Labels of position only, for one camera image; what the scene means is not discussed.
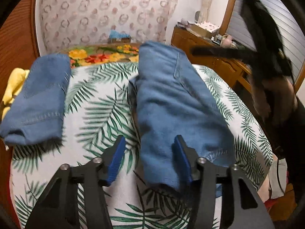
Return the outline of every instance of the yellow cloth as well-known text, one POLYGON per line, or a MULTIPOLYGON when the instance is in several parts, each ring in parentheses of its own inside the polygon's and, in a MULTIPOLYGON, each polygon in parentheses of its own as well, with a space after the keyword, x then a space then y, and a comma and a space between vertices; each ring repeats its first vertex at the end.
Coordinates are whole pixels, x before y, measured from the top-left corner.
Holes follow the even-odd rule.
POLYGON ((29 75, 30 70, 15 68, 10 74, 9 80, 7 81, 7 87, 2 98, 4 108, 2 109, 2 120, 6 113, 10 110, 10 105, 14 102, 15 96, 17 96, 22 89, 23 83, 29 75))

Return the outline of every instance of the screw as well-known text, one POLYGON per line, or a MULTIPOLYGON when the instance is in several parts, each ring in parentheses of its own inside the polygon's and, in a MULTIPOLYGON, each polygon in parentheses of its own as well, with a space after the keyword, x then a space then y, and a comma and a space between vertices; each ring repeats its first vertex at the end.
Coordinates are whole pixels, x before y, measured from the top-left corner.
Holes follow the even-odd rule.
POLYGON ((103 160, 102 160, 102 158, 100 158, 100 157, 95 157, 95 158, 93 159, 93 162, 94 162, 95 164, 100 164, 101 162, 103 162, 103 160))
POLYGON ((198 162, 199 164, 204 164, 204 163, 207 162, 207 160, 206 160, 204 157, 200 157, 200 158, 197 159, 197 162, 198 162))
POLYGON ((67 169, 69 169, 70 168, 70 165, 68 165, 68 164, 62 164, 61 166, 60 166, 60 169, 61 170, 67 170, 67 169))

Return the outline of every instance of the floral blanket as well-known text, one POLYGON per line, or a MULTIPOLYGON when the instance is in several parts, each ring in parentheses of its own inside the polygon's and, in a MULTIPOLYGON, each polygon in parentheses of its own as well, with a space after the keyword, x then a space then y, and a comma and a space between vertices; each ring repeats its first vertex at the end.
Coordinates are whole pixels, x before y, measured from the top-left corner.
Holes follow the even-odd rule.
MULTIPOLYGON (((97 49, 93 54, 84 48, 69 51, 69 54, 75 60, 75 66, 79 60, 92 64, 88 61, 94 59, 98 63, 101 60, 98 54, 106 55, 106 52, 99 51, 97 49)), ((237 164, 258 188, 273 160, 268 140, 245 104, 213 70, 201 65, 194 67, 214 96, 234 135, 237 164)), ((61 164, 79 166, 87 163, 111 147, 120 134, 127 142, 125 155, 115 182, 104 188, 113 228, 187 227, 190 209, 173 196, 151 189, 143 178, 140 144, 127 103, 128 79, 137 73, 138 63, 131 61, 73 69, 66 96, 62 142, 14 147, 11 192, 22 227, 25 227, 39 196, 61 164)), ((83 194, 83 187, 79 185, 79 220, 80 227, 85 229, 83 194)), ((222 198, 219 197, 216 199, 213 229, 219 227, 221 204, 222 198)))
POLYGON ((109 62, 138 62, 139 44, 107 44, 62 51, 69 55, 71 68, 109 62))

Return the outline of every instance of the cabinet door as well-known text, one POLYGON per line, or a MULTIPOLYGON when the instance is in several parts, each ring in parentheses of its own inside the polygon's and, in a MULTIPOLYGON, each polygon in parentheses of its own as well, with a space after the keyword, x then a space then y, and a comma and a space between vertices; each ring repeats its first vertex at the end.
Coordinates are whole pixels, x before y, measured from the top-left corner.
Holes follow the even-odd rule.
POLYGON ((233 88, 237 78, 242 73, 241 68, 229 59, 218 59, 215 71, 231 88, 233 88))

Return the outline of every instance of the person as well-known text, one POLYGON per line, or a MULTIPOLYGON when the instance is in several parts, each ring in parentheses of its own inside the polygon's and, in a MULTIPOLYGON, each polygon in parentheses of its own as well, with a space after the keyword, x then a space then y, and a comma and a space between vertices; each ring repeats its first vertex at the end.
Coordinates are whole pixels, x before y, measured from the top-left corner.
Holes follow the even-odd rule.
POLYGON ((295 95, 293 85, 286 77, 263 80, 256 85, 249 75, 254 108, 263 121, 272 124, 277 135, 276 143, 282 148, 287 162, 289 181, 293 185, 297 208, 284 227, 302 228, 305 223, 305 108, 295 95), (274 96, 274 108, 267 102, 264 90, 274 96))

